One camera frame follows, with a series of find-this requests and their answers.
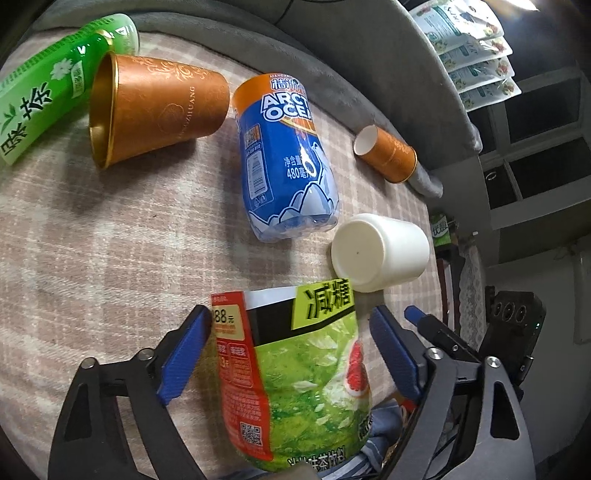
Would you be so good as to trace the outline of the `blue Arctic Ocean bottle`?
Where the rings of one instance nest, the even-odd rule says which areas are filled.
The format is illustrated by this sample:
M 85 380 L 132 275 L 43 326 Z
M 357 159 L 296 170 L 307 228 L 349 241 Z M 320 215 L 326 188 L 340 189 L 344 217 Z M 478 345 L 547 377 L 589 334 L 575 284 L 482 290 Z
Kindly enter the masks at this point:
M 235 90 L 232 106 L 243 203 L 256 238 L 270 243 L 335 227 L 338 187 L 301 81 L 261 74 Z

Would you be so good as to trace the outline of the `white plastic cup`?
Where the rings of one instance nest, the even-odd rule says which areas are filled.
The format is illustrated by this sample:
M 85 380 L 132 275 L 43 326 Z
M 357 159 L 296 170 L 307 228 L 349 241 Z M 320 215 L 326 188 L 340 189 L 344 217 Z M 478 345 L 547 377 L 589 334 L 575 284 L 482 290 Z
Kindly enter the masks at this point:
M 332 268 L 354 290 L 372 293 L 418 279 L 431 247 L 416 224 L 372 213 L 356 214 L 332 239 Z

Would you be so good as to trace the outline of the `refill pouch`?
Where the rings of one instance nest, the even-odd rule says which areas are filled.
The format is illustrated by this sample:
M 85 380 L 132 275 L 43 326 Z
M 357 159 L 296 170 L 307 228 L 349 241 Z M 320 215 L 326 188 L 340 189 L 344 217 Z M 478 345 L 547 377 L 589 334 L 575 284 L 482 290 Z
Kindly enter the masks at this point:
M 489 40 L 468 40 L 464 45 L 439 56 L 448 73 L 470 65 L 508 57 L 513 49 L 504 37 Z
M 480 0 L 428 1 L 410 11 L 438 55 L 469 40 L 490 40 L 504 35 L 491 7 Z
M 522 93 L 517 83 L 505 79 L 488 85 L 483 85 L 460 94 L 460 99 L 467 112 L 488 107 L 518 96 Z
M 449 73 L 459 93 L 512 78 L 514 69 L 507 57 L 478 62 Z

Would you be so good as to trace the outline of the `grapefruit green tea bottle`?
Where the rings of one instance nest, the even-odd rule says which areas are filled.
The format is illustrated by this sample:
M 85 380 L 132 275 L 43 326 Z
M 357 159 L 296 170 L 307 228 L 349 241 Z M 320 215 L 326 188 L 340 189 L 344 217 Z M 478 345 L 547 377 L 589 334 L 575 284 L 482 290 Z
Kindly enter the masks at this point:
M 372 398 L 349 280 L 217 293 L 211 306 L 222 417 L 249 463 L 322 473 L 362 450 Z

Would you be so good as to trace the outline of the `small orange paper cup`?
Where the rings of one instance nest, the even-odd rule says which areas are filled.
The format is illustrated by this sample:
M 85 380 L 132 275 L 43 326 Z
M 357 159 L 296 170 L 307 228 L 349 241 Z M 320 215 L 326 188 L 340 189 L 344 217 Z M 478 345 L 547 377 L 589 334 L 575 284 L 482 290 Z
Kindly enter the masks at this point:
M 353 152 L 391 183 L 406 182 L 415 173 L 416 151 L 376 125 L 363 128 L 353 142 Z

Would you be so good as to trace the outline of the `large orange paper cup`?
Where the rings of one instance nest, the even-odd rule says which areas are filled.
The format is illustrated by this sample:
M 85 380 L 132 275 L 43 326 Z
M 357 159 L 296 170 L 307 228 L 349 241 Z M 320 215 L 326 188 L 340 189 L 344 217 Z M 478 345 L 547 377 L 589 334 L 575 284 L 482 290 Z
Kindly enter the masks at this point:
M 109 52 L 89 100 L 92 158 L 99 170 L 209 136 L 228 114 L 228 81 L 202 67 Z

